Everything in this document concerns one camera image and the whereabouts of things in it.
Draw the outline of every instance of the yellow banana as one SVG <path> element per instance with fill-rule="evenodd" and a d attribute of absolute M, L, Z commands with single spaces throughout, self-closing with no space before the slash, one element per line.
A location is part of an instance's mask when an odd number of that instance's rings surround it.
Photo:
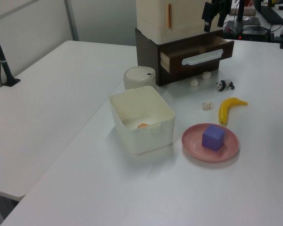
<path fill-rule="evenodd" d="M 247 104 L 248 104 L 247 102 L 239 100 L 238 98 L 235 97 L 225 99 L 219 108 L 219 123 L 222 125 L 227 124 L 227 116 L 231 107 L 236 105 L 247 105 Z"/>

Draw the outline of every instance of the orange strip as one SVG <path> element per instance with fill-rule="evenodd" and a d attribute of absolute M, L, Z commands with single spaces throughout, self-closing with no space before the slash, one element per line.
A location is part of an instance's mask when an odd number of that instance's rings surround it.
<path fill-rule="evenodd" d="M 172 4 L 168 4 L 168 28 L 172 27 Z"/>

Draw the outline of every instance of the gray wall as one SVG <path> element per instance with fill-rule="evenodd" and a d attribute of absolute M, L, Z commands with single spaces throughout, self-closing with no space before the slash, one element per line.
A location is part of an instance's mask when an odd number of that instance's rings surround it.
<path fill-rule="evenodd" d="M 67 40 L 72 35 L 63 0 L 38 0 L 0 18 L 0 43 L 14 77 Z"/>
<path fill-rule="evenodd" d="M 80 41 L 135 46 L 135 0 L 68 0 Z"/>

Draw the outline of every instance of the toy panda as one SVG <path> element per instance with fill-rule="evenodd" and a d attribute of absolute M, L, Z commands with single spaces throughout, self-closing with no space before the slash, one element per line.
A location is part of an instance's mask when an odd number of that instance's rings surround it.
<path fill-rule="evenodd" d="M 216 82 L 216 84 L 218 91 L 223 91 L 226 87 L 230 87 L 231 89 L 235 88 L 233 82 L 229 79 L 221 80 L 220 82 Z"/>

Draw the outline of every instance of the blue block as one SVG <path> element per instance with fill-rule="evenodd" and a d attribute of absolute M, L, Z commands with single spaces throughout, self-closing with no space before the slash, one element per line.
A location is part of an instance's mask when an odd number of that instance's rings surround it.
<path fill-rule="evenodd" d="M 202 134 L 202 146 L 218 151 L 225 140 L 225 129 L 215 125 L 209 127 Z"/>

